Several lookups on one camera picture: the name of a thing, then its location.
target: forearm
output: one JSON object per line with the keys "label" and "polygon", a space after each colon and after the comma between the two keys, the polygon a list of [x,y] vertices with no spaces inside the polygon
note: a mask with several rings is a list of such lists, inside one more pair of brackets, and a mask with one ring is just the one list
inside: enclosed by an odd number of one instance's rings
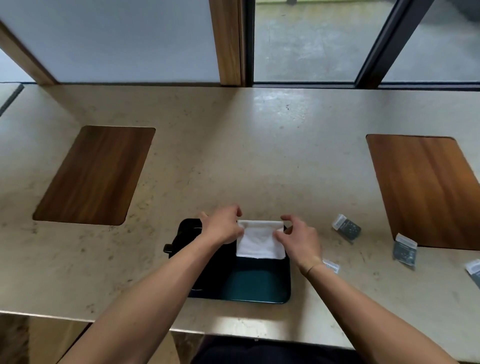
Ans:
{"label": "forearm", "polygon": [[61,364],[146,363],[217,248],[199,235],[114,301]]}
{"label": "forearm", "polygon": [[456,363],[442,348],[323,264],[307,279],[352,345],[371,364]]}

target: person's left arm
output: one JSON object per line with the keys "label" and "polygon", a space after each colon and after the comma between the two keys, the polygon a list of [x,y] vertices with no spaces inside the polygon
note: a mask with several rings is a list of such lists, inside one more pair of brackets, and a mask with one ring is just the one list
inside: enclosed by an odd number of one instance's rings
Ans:
{"label": "person's left arm", "polygon": [[144,364],[175,321],[212,255],[243,234],[238,205],[201,214],[202,233],[159,269],[118,297],[60,364]]}

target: dark clothing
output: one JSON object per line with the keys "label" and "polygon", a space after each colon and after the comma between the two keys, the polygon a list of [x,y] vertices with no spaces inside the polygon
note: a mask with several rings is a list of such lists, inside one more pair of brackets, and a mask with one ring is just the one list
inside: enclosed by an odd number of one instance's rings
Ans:
{"label": "dark clothing", "polygon": [[206,336],[192,364],[364,364],[354,350]]}

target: wooden frame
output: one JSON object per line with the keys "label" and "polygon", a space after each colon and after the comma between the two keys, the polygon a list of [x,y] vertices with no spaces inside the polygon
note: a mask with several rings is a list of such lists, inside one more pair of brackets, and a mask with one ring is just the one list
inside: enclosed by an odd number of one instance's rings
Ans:
{"label": "wooden frame", "polygon": [[243,0],[209,0],[220,84],[245,85]]}
{"label": "wooden frame", "polygon": [[55,78],[23,46],[23,44],[0,22],[0,49],[2,49],[38,85],[57,85]]}

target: person's right arm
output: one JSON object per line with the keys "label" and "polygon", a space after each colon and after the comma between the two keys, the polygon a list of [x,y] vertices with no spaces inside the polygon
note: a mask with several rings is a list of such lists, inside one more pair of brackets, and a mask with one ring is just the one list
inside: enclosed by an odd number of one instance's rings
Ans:
{"label": "person's right arm", "polygon": [[285,233],[276,231],[289,257],[317,291],[346,336],[371,364],[457,363],[440,346],[377,302],[350,286],[322,262],[317,231],[296,216]]}

